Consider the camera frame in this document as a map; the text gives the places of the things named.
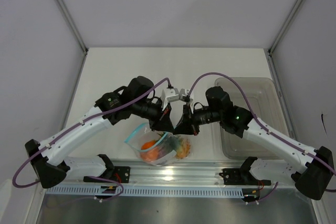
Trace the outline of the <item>purple toy onion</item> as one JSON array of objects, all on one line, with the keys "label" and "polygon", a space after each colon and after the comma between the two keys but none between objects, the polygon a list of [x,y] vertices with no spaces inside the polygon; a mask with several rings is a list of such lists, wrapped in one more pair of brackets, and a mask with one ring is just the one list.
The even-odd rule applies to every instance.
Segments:
[{"label": "purple toy onion", "polygon": [[161,148],[160,149],[160,156],[162,157],[162,156],[165,156],[165,155],[167,155],[168,154],[168,150],[167,149],[165,149],[165,148]]}]

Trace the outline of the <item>orange toy pumpkin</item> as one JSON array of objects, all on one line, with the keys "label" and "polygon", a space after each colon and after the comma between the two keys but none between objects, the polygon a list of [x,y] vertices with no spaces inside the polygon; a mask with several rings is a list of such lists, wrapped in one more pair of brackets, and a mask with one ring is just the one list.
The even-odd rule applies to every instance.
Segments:
[{"label": "orange toy pumpkin", "polygon": [[140,156],[143,161],[148,163],[157,160],[159,155],[159,149],[157,147],[154,147],[155,144],[156,140],[151,140],[142,145],[142,152],[140,153]]}]

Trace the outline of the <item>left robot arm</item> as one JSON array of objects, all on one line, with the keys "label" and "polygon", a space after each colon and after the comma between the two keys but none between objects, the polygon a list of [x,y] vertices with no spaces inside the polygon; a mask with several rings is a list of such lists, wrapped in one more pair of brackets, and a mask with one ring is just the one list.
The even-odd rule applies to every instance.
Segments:
[{"label": "left robot arm", "polygon": [[171,105],[163,98],[149,98],[154,89],[153,82],[148,78],[133,78],[127,86],[103,94],[79,122],[47,140],[28,141],[25,149],[42,187],[52,188],[66,179],[110,181],[115,174],[115,166],[107,155],[74,158],[69,154],[97,133],[131,115],[147,119],[152,130],[172,132]]}]

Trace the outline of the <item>clear zip top bag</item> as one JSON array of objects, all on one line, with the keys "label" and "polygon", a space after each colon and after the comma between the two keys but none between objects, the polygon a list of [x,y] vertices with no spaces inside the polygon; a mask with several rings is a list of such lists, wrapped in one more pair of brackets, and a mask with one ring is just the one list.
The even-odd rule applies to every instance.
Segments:
[{"label": "clear zip top bag", "polygon": [[[148,123],[142,123],[126,138],[124,142],[134,151],[137,158],[143,161],[140,156],[140,153],[142,152],[141,150],[142,145],[148,141],[156,140],[156,144],[154,145],[154,147],[157,147],[159,149],[158,145],[167,135],[173,135],[173,134],[169,132],[153,131],[150,129],[150,126]],[[172,152],[162,157],[158,155],[157,160],[153,162],[148,162],[148,163],[145,161],[143,162],[153,165],[153,166],[164,166],[164,165],[174,163],[175,161],[180,160],[180,159],[176,159],[174,156],[175,156],[175,152]]]}]

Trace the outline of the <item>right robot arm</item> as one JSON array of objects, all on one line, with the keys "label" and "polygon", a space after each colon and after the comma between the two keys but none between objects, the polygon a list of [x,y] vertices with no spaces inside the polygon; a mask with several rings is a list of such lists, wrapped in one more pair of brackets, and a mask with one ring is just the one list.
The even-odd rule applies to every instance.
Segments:
[{"label": "right robot arm", "polygon": [[182,117],[174,134],[197,135],[200,126],[219,123],[232,135],[256,143],[284,160],[283,164],[267,162],[256,157],[246,161],[248,166],[240,170],[240,179],[251,184],[255,180],[273,180],[289,185],[313,200],[320,200],[335,174],[332,152],[322,146],[319,149],[297,142],[278,132],[256,117],[251,111],[236,106],[221,87],[207,89],[208,105],[191,108],[190,94],[181,94],[185,102]]}]

